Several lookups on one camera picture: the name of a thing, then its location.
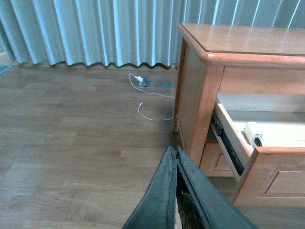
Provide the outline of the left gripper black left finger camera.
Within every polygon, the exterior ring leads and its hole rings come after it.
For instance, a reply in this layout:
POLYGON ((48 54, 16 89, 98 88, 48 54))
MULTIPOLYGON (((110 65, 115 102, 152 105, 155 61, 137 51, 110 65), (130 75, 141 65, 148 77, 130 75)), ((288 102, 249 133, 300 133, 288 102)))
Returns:
POLYGON ((177 162, 173 147, 167 147, 148 188, 125 222, 124 229, 175 228, 177 162))

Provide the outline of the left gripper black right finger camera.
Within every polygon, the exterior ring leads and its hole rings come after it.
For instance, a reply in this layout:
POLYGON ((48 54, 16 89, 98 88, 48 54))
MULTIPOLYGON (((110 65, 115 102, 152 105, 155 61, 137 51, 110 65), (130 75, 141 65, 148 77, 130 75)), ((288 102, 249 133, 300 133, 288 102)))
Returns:
POLYGON ((257 228, 218 191, 181 147, 177 148, 177 157, 178 168, 193 200, 199 224, 206 229, 257 228))

